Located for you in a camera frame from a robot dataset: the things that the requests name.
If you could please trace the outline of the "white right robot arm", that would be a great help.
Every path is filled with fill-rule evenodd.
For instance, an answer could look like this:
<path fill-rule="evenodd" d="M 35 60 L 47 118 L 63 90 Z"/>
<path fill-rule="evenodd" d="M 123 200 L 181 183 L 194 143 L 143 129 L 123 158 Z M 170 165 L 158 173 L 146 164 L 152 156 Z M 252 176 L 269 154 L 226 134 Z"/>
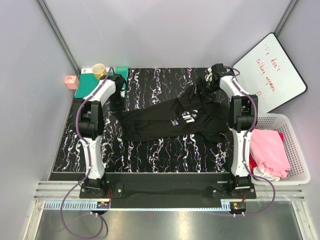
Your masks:
<path fill-rule="evenodd" d="M 239 75 L 238 70 L 216 63 L 198 81 L 203 95 L 222 90 L 230 101 L 227 125 L 233 135 L 233 162 L 230 180 L 223 191 L 232 198 L 243 198 L 252 186 L 250 141 L 258 118 L 258 97 L 243 89 L 237 82 Z"/>

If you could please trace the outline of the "black t shirt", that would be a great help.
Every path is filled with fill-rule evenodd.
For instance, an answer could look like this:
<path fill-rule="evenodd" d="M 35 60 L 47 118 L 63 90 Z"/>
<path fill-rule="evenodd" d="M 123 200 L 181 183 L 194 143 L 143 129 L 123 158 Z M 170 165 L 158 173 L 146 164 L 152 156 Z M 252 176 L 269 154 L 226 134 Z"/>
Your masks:
<path fill-rule="evenodd" d="M 118 112 L 114 116 L 122 128 L 123 140 L 148 142 L 161 138 L 201 134 L 217 143 L 229 132 L 228 107 L 205 94 L 205 83 L 198 78 L 177 98 L 145 108 Z"/>

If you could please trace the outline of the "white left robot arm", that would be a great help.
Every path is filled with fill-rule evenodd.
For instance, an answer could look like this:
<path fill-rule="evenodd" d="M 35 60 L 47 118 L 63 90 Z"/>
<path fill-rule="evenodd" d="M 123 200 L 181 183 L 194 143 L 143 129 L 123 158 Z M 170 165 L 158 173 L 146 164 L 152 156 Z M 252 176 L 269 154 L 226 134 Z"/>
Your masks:
<path fill-rule="evenodd" d="M 111 193 L 101 152 L 105 128 L 103 106 L 110 101 L 109 110 L 112 113 L 124 111 L 126 87 L 127 81 L 121 74 L 103 75 L 98 86 L 87 97 L 76 101 L 74 126 L 86 164 L 85 177 L 80 181 L 81 198 L 103 198 Z"/>

